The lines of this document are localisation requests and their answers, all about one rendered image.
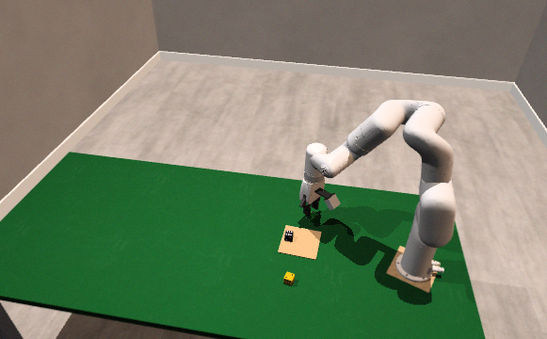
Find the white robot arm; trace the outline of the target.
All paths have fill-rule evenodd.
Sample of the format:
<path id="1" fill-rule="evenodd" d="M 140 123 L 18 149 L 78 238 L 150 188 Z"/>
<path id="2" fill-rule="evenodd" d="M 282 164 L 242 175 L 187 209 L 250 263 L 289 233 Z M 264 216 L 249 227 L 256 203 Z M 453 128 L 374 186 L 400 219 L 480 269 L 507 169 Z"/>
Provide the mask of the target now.
<path id="1" fill-rule="evenodd" d="M 422 157 L 420 201 L 406 248 L 397 257 L 395 266 L 401 276 L 417 283 L 430 279 L 434 271 L 444 272 L 440 263 L 432 260 L 436 249 L 446 245 L 454 231 L 454 154 L 451 146 L 437 135 L 444 121 L 445 112 L 436 103 L 390 100 L 381 104 L 333 152 L 327 154 L 326 146 L 320 143 L 312 143 L 306 149 L 304 178 L 319 183 L 324 177 L 338 175 L 388 139 L 400 124 L 405 125 L 404 140 Z"/>

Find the yellow die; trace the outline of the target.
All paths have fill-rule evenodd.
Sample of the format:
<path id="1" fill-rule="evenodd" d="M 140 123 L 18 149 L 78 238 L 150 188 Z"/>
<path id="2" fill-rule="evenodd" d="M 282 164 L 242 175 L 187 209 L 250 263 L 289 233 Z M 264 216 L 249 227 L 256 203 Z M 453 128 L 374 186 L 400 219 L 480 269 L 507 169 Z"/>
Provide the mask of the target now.
<path id="1" fill-rule="evenodd" d="M 283 278 L 283 283 L 288 284 L 288 285 L 292 285 L 294 280 L 295 280 L 295 274 L 290 273 L 290 272 L 286 272 L 286 274 Z"/>

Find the black die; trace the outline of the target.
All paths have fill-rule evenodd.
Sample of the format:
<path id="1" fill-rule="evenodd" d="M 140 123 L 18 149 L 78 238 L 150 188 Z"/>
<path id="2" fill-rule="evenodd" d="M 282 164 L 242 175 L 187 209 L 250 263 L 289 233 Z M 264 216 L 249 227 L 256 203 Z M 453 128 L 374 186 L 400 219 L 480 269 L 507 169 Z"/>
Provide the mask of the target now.
<path id="1" fill-rule="evenodd" d="M 292 242 L 293 241 L 293 236 L 294 236 L 294 232 L 293 231 L 285 231 L 285 235 L 284 235 L 284 241 L 290 241 Z"/>

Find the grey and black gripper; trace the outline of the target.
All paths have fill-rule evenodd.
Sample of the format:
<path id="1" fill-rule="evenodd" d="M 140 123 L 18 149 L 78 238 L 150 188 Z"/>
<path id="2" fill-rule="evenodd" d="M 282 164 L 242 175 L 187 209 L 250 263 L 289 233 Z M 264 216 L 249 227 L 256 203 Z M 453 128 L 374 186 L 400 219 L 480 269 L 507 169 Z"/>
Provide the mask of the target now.
<path id="1" fill-rule="evenodd" d="M 310 207 L 314 208 L 315 210 L 318 210 L 318 205 L 319 205 L 321 196 L 315 193 L 315 191 L 319 187 L 324 189 L 324 186 L 325 186 L 325 177 L 324 177 L 324 180 L 319 183 L 311 183 L 311 182 L 308 182 L 305 178 L 303 179 L 301 188 L 300 188 L 300 193 L 299 193 L 299 199 L 301 200 L 299 206 L 303 208 L 303 213 L 307 215 L 308 217 L 311 215 Z"/>

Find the green die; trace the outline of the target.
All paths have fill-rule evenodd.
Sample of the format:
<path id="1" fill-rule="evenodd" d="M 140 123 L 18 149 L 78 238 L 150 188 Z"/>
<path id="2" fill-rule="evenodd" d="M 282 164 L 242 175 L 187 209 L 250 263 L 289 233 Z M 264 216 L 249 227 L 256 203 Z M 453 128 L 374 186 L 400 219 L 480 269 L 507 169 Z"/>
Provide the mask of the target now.
<path id="1" fill-rule="evenodd" d="M 315 212 L 311 210 L 311 215 L 309 217 L 305 215 L 305 218 L 308 219 L 309 221 L 313 220 L 315 218 Z"/>

